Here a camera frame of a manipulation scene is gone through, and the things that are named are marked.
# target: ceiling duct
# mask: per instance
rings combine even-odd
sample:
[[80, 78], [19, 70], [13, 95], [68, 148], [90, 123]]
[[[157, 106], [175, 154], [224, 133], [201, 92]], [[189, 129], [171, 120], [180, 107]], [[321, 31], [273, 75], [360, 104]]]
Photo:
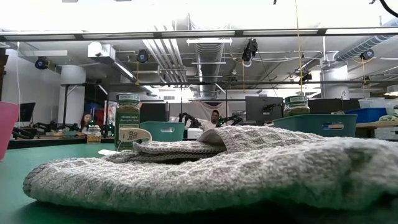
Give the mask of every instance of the ceiling duct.
[[[88, 57], [96, 62], [111, 65], [124, 77], [129, 79], [132, 83], [137, 81], [137, 78], [119, 59], [116, 58], [115, 49], [109, 44], [101, 44], [99, 42], [92, 42], [88, 46]], [[150, 86], [140, 86], [147, 94], [156, 95], [156, 89]]]
[[[385, 24], [383, 27], [396, 27], [398, 26], [398, 19], [393, 19]], [[394, 35], [375, 35], [370, 38], [361, 40], [359, 43], [347, 47], [346, 49], [338, 52], [334, 56], [336, 62], [344, 62], [353, 57], [361, 55], [361, 53], [372, 49], [373, 47], [391, 39]]]
[[[195, 25], [191, 16], [191, 26], [192, 29], [209, 29], [208, 27], [203, 27], [201, 25]], [[213, 27], [213, 29], [227, 29], [227, 24], [222, 24], [219, 27]], [[200, 81], [203, 82], [216, 82], [218, 72], [220, 71], [221, 58], [223, 56], [224, 44], [222, 43], [202, 43], [195, 44], [195, 55], [197, 58], [198, 73]], [[216, 97], [216, 87], [214, 85], [201, 85], [200, 86], [200, 96], [203, 99], [209, 99]]]

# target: spice jar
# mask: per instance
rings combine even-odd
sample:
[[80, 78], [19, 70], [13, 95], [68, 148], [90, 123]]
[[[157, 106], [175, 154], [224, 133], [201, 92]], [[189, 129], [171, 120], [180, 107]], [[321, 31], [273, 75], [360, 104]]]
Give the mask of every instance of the spice jar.
[[285, 98], [284, 116], [309, 114], [308, 98], [306, 96], [290, 96]]
[[101, 143], [101, 128], [98, 125], [88, 127], [87, 143]]
[[139, 96], [131, 93], [116, 95], [115, 147], [119, 150], [131, 149], [131, 142], [120, 142], [120, 128], [138, 128], [140, 122]]

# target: green table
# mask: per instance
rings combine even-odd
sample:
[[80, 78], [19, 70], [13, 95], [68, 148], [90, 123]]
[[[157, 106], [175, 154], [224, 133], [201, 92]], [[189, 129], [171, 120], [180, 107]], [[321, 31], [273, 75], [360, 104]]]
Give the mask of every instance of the green table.
[[101, 149], [114, 149], [114, 144], [73, 144], [64, 146], [11, 149], [0, 161], [0, 223], [214, 223], [247, 222], [253, 218], [276, 217], [290, 220], [274, 204], [255, 209], [228, 208], [216, 212], [195, 212], [186, 215], [137, 215], [43, 203], [29, 198], [22, 191], [25, 176], [41, 163], [68, 157], [100, 157]]

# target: gray knit cloth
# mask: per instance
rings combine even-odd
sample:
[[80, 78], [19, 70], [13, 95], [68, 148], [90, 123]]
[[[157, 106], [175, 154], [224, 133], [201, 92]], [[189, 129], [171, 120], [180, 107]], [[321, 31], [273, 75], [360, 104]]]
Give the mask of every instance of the gray knit cloth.
[[[384, 193], [398, 194], [394, 142], [254, 126], [210, 129], [198, 141], [224, 144], [226, 151], [179, 165], [130, 162], [134, 156], [129, 153], [56, 160], [28, 174], [24, 192], [59, 205], [136, 213], [186, 213], [287, 199], [360, 210]], [[198, 145], [174, 144], [178, 151]], [[149, 152], [151, 144], [145, 147]]]

